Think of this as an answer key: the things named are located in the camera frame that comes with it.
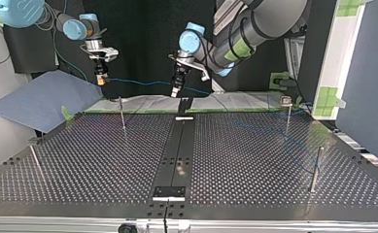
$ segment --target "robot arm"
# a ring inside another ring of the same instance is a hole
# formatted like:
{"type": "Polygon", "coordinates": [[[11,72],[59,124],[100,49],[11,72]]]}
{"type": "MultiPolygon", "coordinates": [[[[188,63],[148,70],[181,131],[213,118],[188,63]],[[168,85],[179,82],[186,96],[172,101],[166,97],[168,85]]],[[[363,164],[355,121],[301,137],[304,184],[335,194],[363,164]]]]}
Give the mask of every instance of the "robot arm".
{"type": "Polygon", "coordinates": [[[69,39],[85,41],[82,50],[88,53],[95,63],[95,75],[99,85],[108,78],[107,62],[117,58],[119,52],[104,46],[97,15],[84,14],[79,19],[53,9],[45,0],[0,0],[0,23],[15,28],[33,24],[45,28],[55,28],[69,39]]]}
{"type": "Polygon", "coordinates": [[[218,47],[203,37],[204,27],[192,22],[188,24],[180,37],[178,55],[171,57],[176,61],[171,96],[176,97],[183,88],[186,74],[191,68],[203,72],[203,81],[210,79],[204,66],[222,77],[227,76],[236,62],[253,55],[257,46],[289,31],[307,4],[307,0],[242,1],[248,9],[241,14],[239,11],[239,25],[218,47]]]}

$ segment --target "blue cable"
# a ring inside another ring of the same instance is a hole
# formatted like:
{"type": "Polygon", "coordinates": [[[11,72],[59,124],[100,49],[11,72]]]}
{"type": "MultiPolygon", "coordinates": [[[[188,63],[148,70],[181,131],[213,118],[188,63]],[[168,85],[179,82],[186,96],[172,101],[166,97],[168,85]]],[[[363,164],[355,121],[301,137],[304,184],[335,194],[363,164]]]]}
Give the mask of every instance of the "blue cable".
{"type": "MultiPolygon", "coordinates": [[[[143,82],[138,82],[138,81],[133,81],[133,80],[124,80],[124,79],[108,79],[107,81],[118,81],[118,82],[123,82],[123,83],[135,83],[143,86],[150,86],[150,85],[155,85],[155,84],[164,84],[164,85],[171,85],[171,83],[164,82],[164,81],[154,81],[150,83],[143,83],[143,82]]],[[[184,89],[191,90],[197,93],[205,94],[205,95],[210,95],[209,92],[203,91],[203,90],[198,90],[194,89],[191,87],[184,87],[184,89]]]]}
{"type": "Polygon", "coordinates": [[[191,91],[194,91],[194,92],[197,92],[197,93],[200,93],[200,94],[205,94],[205,95],[210,95],[211,94],[209,92],[198,90],[198,89],[194,89],[194,88],[191,88],[191,87],[184,87],[184,89],[191,90],[191,91]]]}
{"type": "Polygon", "coordinates": [[[155,85],[155,84],[171,85],[171,83],[163,82],[163,81],[155,81],[155,82],[150,82],[150,83],[142,83],[142,82],[138,82],[138,81],[123,80],[123,79],[108,79],[107,81],[118,81],[118,82],[123,82],[123,83],[135,83],[135,84],[140,84],[140,85],[144,85],[144,86],[155,85]]]}

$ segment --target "metal post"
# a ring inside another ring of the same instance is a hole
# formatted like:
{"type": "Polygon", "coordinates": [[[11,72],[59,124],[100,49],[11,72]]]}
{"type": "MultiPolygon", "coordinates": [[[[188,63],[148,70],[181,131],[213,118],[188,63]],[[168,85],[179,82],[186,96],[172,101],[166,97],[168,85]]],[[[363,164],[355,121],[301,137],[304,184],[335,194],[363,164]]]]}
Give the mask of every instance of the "metal post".
{"type": "Polygon", "coordinates": [[[317,155],[317,158],[316,158],[316,164],[315,164],[315,168],[314,168],[314,171],[313,171],[312,183],[310,184],[310,192],[315,191],[317,179],[319,177],[319,160],[322,157],[324,150],[325,150],[325,148],[319,147],[318,155],[317,155]]]}
{"type": "Polygon", "coordinates": [[[124,114],[122,112],[122,99],[120,97],[120,113],[121,113],[121,121],[122,121],[122,128],[125,129],[125,120],[124,120],[124,114]]]}
{"type": "Polygon", "coordinates": [[[31,153],[33,154],[35,163],[40,167],[40,161],[38,160],[37,153],[34,150],[34,146],[30,145],[31,153]]]}
{"type": "Polygon", "coordinates": [[[292,105],[289,106],[289,114],[288,114],[288,126],[291,122],[291,114],[292,114],[292,105]]]}

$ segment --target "black panel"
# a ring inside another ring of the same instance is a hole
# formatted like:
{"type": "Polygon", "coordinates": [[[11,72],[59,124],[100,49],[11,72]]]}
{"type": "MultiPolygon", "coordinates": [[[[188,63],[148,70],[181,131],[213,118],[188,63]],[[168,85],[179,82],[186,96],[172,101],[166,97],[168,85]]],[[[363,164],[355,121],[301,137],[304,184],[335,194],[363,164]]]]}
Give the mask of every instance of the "black panel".
{"type": "Polygon", "coordinates": [[[51,32],[41,31],[36,26],[28,28],[5,26],[4,38],[16,73],[38,73],[57,68],[51,32]]]}
{"type": "Polygon", "coordinates": [[[325,58],[336,0],[313,0],[298,83],[306,101],[314,102],[325,58]]]}

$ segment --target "metal table surface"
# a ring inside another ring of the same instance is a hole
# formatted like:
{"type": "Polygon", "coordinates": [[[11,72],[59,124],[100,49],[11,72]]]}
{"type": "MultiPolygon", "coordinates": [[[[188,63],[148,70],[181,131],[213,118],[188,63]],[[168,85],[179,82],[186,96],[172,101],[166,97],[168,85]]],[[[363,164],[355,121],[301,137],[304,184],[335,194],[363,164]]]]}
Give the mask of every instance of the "metal table surface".
{"type": "Polygon", "coordinates": [[[177,157],[189,163],[173,185],[188,193],[171,218],[378,221],[378,169],[308,115],[196,115],[177,157]]]}
{"type": "MultiPolygon", "coordinates": [[[[0,166],[0,216],[144,218],[173,116],[81,116],[0,166]]],[[[159,213],[150,217],[162,217],[159,213]]]]}
{"type": "Polygon", "coordinates": [[[35,147],[40,166],[6,161],[0,216],[378,222],[378,169],[305,114],[125,117],[81,116],[35,147]],[[170,185],[186,201],[153,202],[170,185]]]}

